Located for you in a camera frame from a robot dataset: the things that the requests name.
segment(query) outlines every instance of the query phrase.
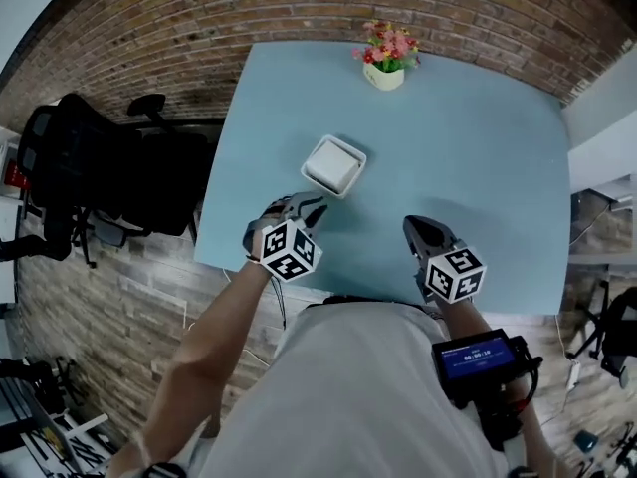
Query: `blue screen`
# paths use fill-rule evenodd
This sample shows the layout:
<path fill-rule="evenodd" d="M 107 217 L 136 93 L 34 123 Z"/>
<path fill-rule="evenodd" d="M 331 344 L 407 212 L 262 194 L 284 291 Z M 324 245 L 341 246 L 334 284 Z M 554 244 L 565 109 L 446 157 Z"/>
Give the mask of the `blue screen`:
<path fill-rule="evenodd" d="M 464 377 L 514 360 L 511 350 L 501 338 L 442 351 L 441 357 L 449 378 Z"/>

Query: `black office chair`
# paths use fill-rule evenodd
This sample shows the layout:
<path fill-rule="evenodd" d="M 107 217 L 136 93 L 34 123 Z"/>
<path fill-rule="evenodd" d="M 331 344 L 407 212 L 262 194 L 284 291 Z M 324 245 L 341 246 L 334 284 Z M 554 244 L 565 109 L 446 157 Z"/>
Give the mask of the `black office chair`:
<path fill-rule="evenodd" d="M 131 103 L 130 115 L 146 114 L 165 131 L 143 139 L 138 130 L 111 122 L 75 94 L 64 96 L 56 107 L 37 108 L 27 122 L 18 168 L 31 181 L 30 198 L 34 205 L 64 215 L 64 221 L 50 219 L 51 225 L 71 229 L 70 241 L 82 245 L 90 267 L 96 264 L 89 258 L 89 229 L 114 245 L 133 235 L 181 235 L 189 225 L 194 230 L 193 213 L 205 192 L 214 148 L 205 136 L 179 133 L 163 120 L 159 112 L 164 101 L 163 95 L 149 95 Z M 92 214 L 98 228 L 90 223 Z M 119 225 L 120 217 L 141 230 Z M 69 242 L 64 236 L 66 241 L 56 234 L 59 248 Z M 27 237 L 34 245 L 37 236 Z M 24 253 L 19 256 L 47 255 L 40 242 L 20 249 Z M 52 256 L 65 257 L 59 250 Z"/>
<path fill-rule="evenodd" d="M 637 357 L 637 320 L 625 320 L 628 309 L 637 310 L 637 288 L 632 287 L 623 294 L 617 296 L 608 306 L 609 284 L 600 282 L 604 290 L 601 312 L 592 314 L 589 310 L 581 308 L 587 319 L 595 325 L 595 331 L 586 339 L 576 353 L 568 353 L 567 357 L 576 359 L 589 346 L 595 342 L 595 350 L 589 355 L 599 359 L 599 353 L 603 352 L 601 362 L 602 369 L 619 379 L 619 384 L 625 388 L 628 384 L 628 371 L 624 365 L 629 356 Z"/>
<path fill-rule="evenodd" d="M 189 227 L 194 240 L 194 210 L 205 194 L 214 147 L 202 134 L 178 132 L 166 122 L 159 114 L 165 99 L 151 94 L 128 107 L 130 116 L 146 115 L 164 133 L 149 134 L 141 142 L 142 161 L 122 219 L 167 235 L 181 235 Z"/>

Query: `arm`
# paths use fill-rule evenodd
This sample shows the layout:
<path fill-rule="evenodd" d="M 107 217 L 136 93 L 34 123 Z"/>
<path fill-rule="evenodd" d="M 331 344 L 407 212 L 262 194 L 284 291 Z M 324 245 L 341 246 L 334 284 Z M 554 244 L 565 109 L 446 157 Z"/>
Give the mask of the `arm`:
<path fill-rule="evenodd" d="M 252 262 L 215 298 L 179 346 L 141 430 L 150 459 L 167 462 L 208 417 L 219 423 L 221 397 L 239 361 L 270 273 Z M 135 444 L 112 459 L 107 478 L 143 468 Z"/>
<path fill-rule="evenodd" d="M 445 318 L 452 339 L 477 335 L 491 330 L 473 303 L 468 300 L 450 305 L 442 299 L 437 299 L 436 303 Z M 507 394 L 512 401 L 518 400 L 527 396 L 528 389 L 526 382 L 519 379 L 509 384 Z M 523 424 L 522 434 L 527 448 L 528 466 L 537 472 L 540 478 L 552 478 L 553 476 L 565 478 L 568 476 L 568 469 L 557 460 L 541 433 L 532 402 L 520 415 L 520 421 Z"/>

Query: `red object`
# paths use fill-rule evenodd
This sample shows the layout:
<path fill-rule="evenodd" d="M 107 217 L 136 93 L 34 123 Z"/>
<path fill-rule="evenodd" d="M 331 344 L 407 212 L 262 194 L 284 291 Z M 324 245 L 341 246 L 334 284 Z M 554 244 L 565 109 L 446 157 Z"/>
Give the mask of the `red object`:
<path fill-rule="evenodd" d="M 7 172 L 4 174 L 4 183 L 20 189 L 31 189 L 31 182 L 18 170 L 18 163 L 13 159 L 9 160 Z"/>

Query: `light blue table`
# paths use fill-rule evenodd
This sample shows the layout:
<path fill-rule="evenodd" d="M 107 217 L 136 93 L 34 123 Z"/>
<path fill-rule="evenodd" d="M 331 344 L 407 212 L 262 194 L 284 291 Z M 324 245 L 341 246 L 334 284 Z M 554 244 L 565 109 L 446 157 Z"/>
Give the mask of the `light blue table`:
<path fill-rule="evenodd" d="M 351 44 L 253 47 L 212 167 L 195 260 L 238 270 L 247 223 L 313 189 L 299 172 L 324 134 L 367 154 L 317 237 L 318 270 L 298 283 L 420 303 L 407 214 L 436 218 L 488 264 L 485 312 L 555 314 L 568 253 L 567 138 L 556 99 L 504 75 L 422 55 L 393 92 L 374 88 Z"/>

